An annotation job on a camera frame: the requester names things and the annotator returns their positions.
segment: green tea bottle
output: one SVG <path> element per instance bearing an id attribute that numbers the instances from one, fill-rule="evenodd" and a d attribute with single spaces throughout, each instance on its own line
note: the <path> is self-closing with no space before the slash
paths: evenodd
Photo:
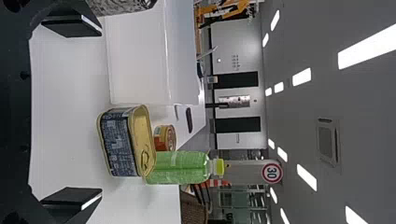
<path id="1" fill-rule="evenodd" d="M 150 185 L 200 184 L 211 175 L 224 175 L 224 160 L 211 161 L 203 152 L 158 152 L 157 164 L 146 182 Z"/>

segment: air conditioner vent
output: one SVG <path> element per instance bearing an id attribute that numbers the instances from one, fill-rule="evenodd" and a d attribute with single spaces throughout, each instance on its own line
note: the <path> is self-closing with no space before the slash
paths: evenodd
<path id="1" fill-rule="evenodd" d="M 341 165 L 339 129 L 339 122 L 336 119 L 320 118 L 317 121 L 319 157 L 333 168 L 339 168 Z"/>

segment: speed limit sign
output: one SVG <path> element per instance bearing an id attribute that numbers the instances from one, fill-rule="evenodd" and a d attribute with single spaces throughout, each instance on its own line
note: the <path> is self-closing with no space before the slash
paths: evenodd
<path id="1" fill-rule="evenodd" d="M 262 167 L 262 178 L 268 184 L 277 184 L 283 177 L 282 168 L 276 163 L 268 163 Z"/>

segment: white counter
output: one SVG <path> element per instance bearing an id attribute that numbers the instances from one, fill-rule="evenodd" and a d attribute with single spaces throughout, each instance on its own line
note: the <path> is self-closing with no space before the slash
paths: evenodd
<path id="1" fill-rule="evenodd" d="M 113 104 L 198 105 L 192 0 L 106 17 Z"/>
<path id="2" fill-rule="evenodd" d="M 105 36 L 66 39 L 40 26 L 30 44 L 34 195 L 40 200 L 64 187 L 101 188 L 103 200 L 89 223 L 180 223 L 178 186 L 146 186 L 141 178 L 107 171 L 95 123 L 112 107 Z M 179 120 L 173 106 L 149 106 L 152 126 L 174 124 L 180 147 L 205 126 L 202 92 L 200 99 L 191 107 L 193 133 L 186 106 L 178 108 Z"/>

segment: canned meat tin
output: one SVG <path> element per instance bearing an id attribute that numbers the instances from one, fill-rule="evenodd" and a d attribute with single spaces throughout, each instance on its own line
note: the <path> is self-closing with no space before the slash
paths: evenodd
<path id="1" fill-rule="evenodd" d="M 97 128 L 111 175 L 146 177 L 154 169 L 157 155 L 144 105 L 111 109 L 99 116 Z"/>
<path id="2" fill-rule="evenodd" d="M 173 125 L 162 125 L 155 128 L 154 144 L 157 151 L 175 151 L 176 143 L 176 131 Z"/>

